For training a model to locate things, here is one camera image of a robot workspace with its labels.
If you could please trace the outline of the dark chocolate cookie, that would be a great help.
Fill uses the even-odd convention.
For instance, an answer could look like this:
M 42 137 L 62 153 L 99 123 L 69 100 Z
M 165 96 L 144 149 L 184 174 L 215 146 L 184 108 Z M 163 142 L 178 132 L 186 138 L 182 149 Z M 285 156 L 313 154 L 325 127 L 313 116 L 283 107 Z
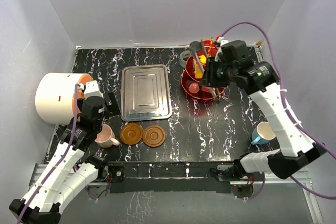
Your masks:
M 202 49 L 202 44 L 200 41 L 193 41 L 190 43 L 189 51 L 190 52 L 198 52 Z

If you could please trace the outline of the brown wooden coaster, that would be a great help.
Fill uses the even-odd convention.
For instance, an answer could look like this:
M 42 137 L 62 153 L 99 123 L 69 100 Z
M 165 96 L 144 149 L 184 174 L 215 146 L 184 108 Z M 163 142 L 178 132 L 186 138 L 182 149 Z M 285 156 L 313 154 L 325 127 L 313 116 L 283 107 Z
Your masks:
M 120 139 L 126 145 L 138 144 L 143 135 L 143 128 L 136 123 L 128 123 L 121 128 Z
M 143 142 L 149 147 L 159 147 L 165 141 L 166 133 L 158 125 L 150 125 L 143 132 Z

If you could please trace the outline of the pink roll cake top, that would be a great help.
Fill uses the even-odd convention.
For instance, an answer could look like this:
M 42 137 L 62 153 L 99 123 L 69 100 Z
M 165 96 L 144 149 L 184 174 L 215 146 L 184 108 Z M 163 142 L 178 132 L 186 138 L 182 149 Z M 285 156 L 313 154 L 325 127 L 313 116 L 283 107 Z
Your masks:
M 190 93 L 196 94 L 199 92 L 199 86 L 197 83 L 193 82 L 190 84 L 189 88 L 188 88 Z

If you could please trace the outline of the yellow orange cake piece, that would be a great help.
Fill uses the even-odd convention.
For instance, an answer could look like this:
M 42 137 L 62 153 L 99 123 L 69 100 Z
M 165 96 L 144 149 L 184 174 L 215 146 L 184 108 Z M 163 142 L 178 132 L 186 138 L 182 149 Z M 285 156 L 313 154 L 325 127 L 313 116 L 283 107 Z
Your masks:
M 196 79 L 201 79 L 202 76 L 203 76 L 203 72 L 202 72 L 201 68 L 198 65 L 195 66 L 194 74 L 195 74 L 195 78 Z

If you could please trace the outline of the red three-tier cake stand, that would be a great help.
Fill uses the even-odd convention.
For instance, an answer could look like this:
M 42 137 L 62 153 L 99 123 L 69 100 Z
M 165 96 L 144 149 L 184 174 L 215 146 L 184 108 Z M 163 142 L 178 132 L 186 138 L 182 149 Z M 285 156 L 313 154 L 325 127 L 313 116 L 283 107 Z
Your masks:
M 206 58 L 209 57 L 214 58 L 218 51 L 218 48 L 215 46 L 215 43 L 213 42 L 213 37 L 211 39 L 204 40 L 203 43 L 207 55 L 205 55 L 203 49 L 197 52 L 197 55 L 199 57 L 200 63 L 205 69 Z M 186 62 L 181 77 L 181 85 L 184 91 L 194 99 L 203 101 L 214 100 L 214 96 L 211 92 L 211 89 L 209 87 L 205 87 L 199 84 L 202 78 L 202 73 L 191 53 L 184 51 L 181 54 L 185 55 L 184 60 Z

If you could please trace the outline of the silver metal serving tongs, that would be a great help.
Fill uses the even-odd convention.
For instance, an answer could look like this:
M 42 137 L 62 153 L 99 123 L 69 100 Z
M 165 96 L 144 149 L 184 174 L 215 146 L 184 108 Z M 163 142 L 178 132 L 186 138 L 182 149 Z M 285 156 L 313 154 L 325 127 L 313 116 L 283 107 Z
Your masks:
M 201 44 L 201 50 L 199 52 L 197 52 L 198 59 L 199 59 L 199 62 L 200 62 L 199 63 L 199 69 L 201 70 L 202 73 L 204 73 L 208 55 L 207 55 L 207 50 L 206 50 L 204 41 L 201 39 L 201 41 L 199 43 Z M 218 88 L 210 88 L 210 91 L 211 91 L 211 94 L 213 95 L 214 100 L 217 103 L 219 103 L 221 101 L 219 89 Z

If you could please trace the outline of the orange fish shaped pastry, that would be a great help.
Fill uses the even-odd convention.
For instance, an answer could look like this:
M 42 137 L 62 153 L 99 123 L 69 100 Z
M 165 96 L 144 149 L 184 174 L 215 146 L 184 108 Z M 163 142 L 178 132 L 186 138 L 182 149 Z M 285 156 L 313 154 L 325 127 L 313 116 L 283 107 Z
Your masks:
M 203 65 L 206 64 L 206 62 L 207 62 L 207 57 L 206 57 L 205 55 L 200 55 L 198 58 L 199 58 L 201 64 L 203 64 Z

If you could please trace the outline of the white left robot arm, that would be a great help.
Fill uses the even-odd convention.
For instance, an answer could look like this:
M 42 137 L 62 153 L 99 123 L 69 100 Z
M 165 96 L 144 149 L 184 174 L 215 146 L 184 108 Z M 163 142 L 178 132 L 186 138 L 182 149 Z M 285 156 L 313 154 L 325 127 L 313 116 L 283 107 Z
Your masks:
M 75 103 L 81 103 L 81 111 L 74 113 L 52 159 L 29 192 L 9 206 L 18 223 L 58 223 L 82 189 L 108 177 L 106 161 L 97 155 L 90 155 L 72 175 L 70 172 L 102 131 L 104 120 L 120 115 L 115 95 L 109 92 L 76 99 Z

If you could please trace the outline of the pink ceramic cup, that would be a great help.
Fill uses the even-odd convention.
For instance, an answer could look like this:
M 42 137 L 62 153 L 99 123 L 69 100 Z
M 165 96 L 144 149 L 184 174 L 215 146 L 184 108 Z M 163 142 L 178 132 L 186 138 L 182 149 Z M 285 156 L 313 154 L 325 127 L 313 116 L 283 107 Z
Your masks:
M 107 124 L 102 126 L 102 130 L 97 134 L 95 142 L 102 148 L 110 148 L 112 146 L 120 145 L 120 142 L 116 139 L 112 128 Z

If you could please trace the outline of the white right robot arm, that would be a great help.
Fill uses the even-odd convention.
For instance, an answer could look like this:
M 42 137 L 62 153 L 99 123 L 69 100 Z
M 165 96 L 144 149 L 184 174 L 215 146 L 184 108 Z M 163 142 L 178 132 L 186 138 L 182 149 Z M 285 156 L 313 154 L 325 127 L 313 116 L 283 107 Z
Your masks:
M 229 171 L 240 180 L 247 180 L 254 172 L 274 173 L 286 179 L 322 156 L 326 152 L 323 147 L 289 115 L 292 109 L 282 97 L 285 91 L 273 67 L 265 61 L 255 63 L 242 40 L 219 39 L 215 45 L 218 51 L 215 57 L 208 58 L 200 84 L 224 88 L 234 83 L 245 90 L 262 110 L 279 143 L 274 151 L 242 155 Z

